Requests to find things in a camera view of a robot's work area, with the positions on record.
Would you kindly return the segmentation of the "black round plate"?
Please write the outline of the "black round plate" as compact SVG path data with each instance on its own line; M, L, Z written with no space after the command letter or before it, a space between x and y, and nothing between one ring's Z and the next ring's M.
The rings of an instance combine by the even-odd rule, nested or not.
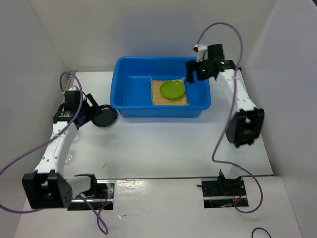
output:
M95 116L92 123L99 128L107 128L112 126L118 119L118 111L111 105L100 105L101 114Z

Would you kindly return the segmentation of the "green plastic plate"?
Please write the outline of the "green plastic plate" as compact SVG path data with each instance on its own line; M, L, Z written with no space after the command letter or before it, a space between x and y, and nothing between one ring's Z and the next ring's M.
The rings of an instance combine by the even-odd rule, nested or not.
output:
M160 86L160 93L166 99L178 99L185 94L185 84L182 80L164 81Z

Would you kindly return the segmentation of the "bamboo placemat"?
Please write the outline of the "bamboo placemat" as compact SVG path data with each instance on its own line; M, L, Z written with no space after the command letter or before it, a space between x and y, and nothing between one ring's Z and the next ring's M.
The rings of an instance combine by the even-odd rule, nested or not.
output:
M176 99L168 99L161 93L161 86L172 80L154 80L151 78L151 102L154 106L188 106L186 90L184 94Z

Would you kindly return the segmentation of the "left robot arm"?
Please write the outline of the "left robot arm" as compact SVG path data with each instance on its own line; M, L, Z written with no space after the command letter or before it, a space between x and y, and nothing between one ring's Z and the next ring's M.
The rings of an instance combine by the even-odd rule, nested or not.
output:
M53 118L52 142L47 145L34 171L22 178L32 209L68 208L78 195L93 198L99 192L96 176L92 173L64 178L66 158L79 128L102 112L92 95L87 96L91 104L78 87L65 91L65 102Z

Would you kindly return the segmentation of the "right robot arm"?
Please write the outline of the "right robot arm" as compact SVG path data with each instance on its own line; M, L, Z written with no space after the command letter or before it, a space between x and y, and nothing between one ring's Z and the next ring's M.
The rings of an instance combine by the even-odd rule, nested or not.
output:
M226 60L222 44L195 44L196 58L186 62L186 82L194 84L210 78L218 82L232 107L229 122L225 123L227 141L236 149L252 145L260 135L264 110L250 99L239 76L241 68Z

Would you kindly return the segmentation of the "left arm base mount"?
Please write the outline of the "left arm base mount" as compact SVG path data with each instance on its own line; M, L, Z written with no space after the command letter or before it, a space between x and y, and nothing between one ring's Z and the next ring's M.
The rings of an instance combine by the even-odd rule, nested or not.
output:
M81 193L79 196L84 197L87 202L96 211L113 210L115 192L114 180L97 180L96 190L94 193L88 191ZM81 199L75 198L72 200L71 205L67 208L68 211L85 211L90 210L89 206Z

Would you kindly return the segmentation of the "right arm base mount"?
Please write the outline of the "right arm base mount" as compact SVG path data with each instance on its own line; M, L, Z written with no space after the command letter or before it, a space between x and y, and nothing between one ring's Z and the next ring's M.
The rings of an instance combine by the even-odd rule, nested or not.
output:
M247 193L242 178L221 182L219 178L202 179L196 185L202 192L204 208L248 207Z

